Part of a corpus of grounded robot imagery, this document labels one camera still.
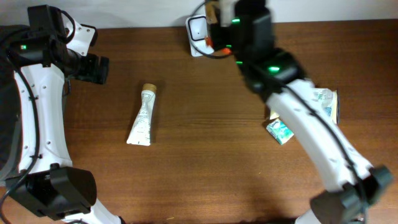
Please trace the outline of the white tube with beige cap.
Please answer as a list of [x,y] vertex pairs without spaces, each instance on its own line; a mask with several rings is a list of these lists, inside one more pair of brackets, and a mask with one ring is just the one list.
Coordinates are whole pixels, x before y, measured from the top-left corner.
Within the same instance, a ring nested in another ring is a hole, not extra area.
[[141,91],[141,107],[127,138],[127,144],[150,146],[150,131],[157,87],[146,83]]

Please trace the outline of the cream snack bag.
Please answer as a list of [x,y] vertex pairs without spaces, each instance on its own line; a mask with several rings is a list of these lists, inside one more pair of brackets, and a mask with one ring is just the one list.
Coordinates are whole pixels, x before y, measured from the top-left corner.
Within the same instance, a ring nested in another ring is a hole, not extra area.
[[325,114],[335,123],[339,122],[339,102],[338,102],[338,91],[332,91],[327,88],[313,88],[312,97],[304,98],[303,101],[306,102],[312,110],[320,107],[325,112]]

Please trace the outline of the orange spaghetti package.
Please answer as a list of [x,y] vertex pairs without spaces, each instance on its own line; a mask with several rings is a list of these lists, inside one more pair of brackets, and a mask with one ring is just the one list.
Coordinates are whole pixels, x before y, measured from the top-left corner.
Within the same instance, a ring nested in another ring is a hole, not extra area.
[[205,14],[207,24],[207,35],[205,36],[205,44],[211,47],[220,55],[216,58],[225,58],[231,55],[231,44],[229,42],[229,31],[226,27],[221,26],[221,10],[219,1],[205,1]]

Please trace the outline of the teal tissue pack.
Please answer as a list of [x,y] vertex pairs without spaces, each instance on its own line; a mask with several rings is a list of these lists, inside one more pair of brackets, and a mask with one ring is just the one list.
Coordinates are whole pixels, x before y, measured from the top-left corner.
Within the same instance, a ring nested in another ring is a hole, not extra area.
[[280,145],[285,144],[294,136],[294,133],[279,118],[269,123],[266,129]]

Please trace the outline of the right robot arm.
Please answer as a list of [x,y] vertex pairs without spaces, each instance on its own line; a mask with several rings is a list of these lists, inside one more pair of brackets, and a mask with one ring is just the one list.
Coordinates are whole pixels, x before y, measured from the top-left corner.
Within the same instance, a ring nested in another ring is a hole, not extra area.
[[229,48],[246,84],[275,111],[314,163],[324,191],[295,223],[366,223],[392,182],[347,140],[316,99],[314,84],[294,56],[275,45],[265,1],[220,1],[211,27],[215,47]]

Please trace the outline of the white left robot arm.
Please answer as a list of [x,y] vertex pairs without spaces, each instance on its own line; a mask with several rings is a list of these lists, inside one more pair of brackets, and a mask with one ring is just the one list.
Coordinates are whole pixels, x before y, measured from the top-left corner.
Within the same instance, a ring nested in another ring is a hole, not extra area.
[[63,11],[1,27],[1,183],[37,217],[123,222],[98,200],[93,174],[74,168],[63,126],[69,80],[106,81],[109,60],[88,53],[97,35]]

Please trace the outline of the white barcode scanner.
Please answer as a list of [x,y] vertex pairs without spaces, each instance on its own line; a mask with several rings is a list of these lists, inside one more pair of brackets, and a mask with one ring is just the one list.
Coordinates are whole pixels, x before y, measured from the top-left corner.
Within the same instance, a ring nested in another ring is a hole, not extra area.
[[197,51],[211,55],[214,50],[206,44],[205,38],[208,37],[206,16],[195,15],[188,17],[185,21],[187,28],[188,41],[190,43],[190,51],[192,57],[201,57],[202,54]]

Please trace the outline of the dark grey mesh basket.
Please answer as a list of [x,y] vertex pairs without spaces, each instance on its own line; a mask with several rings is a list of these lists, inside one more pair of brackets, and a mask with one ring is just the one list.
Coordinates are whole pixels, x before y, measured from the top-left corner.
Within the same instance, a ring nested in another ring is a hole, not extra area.
[[21,156],[21,103],[14,71],[6,58],[8,35],[23,25],[1,26],[1,186],[18,175]]

